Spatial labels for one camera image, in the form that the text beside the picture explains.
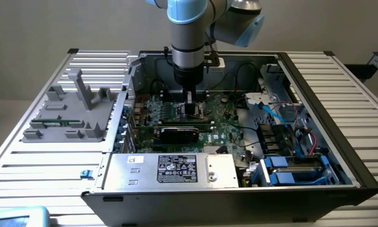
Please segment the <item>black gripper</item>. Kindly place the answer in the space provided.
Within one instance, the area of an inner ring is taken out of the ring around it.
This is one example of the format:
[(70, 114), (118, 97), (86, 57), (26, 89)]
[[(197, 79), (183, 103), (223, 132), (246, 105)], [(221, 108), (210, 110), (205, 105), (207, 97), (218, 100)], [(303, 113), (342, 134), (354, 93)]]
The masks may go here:
[(182, 68), (177, 65), (173, 67), (174, 80), (182, 86), (185, 103), (195, 102), (195, 86), (202, 82), (203, 66), (194, 68)]

